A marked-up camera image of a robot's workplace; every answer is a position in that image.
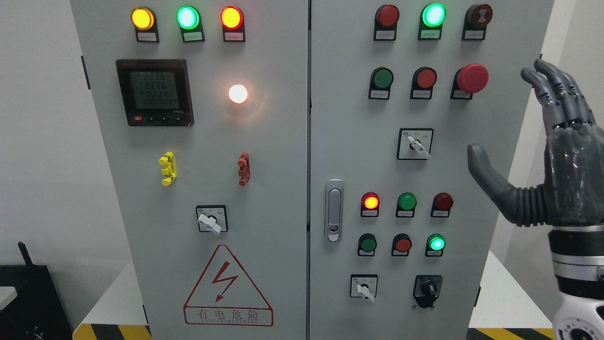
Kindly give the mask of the gray robotic hand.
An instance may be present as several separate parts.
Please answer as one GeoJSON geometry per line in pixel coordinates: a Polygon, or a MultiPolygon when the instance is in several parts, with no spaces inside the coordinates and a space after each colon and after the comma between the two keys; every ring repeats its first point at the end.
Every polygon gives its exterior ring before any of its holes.
{"type": "Polygon", "coordinates": [[[548,224],[585,227],[603,224],[603,130],[598,127],[576,81],[537,59],[523,68],[542,106],[546,145],[545,179],[537,187],[514,187],[492,168],[485,149],[467,148],[468,169],[504,217],[517,226],[548,224]]]}

